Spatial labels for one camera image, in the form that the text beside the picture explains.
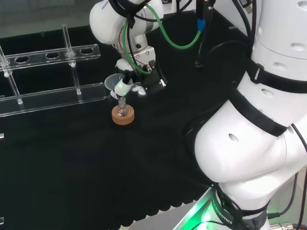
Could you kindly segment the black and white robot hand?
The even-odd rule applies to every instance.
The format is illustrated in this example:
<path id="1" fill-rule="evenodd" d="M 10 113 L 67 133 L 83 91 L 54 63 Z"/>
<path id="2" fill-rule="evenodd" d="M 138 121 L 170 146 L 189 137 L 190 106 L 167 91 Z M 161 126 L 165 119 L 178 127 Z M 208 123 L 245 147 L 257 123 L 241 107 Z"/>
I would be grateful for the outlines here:
<path id="1" fill-rule="evenodd" d="M 129 92 L 135 92 L 139 97 L 145 97 L 164 89 L 167 80 L 154 65 L 153 60 L 150 61 L 150 65 L 144 65 L 142 70 L 147 71 L 149 74 L 143 74 L 134 70 L 127 60 L 119 59 L 115 65 L 115 74 L 107 78 L 108 80 L 117 81 L 110 88 L 110 95 L 119 100 Z"/>

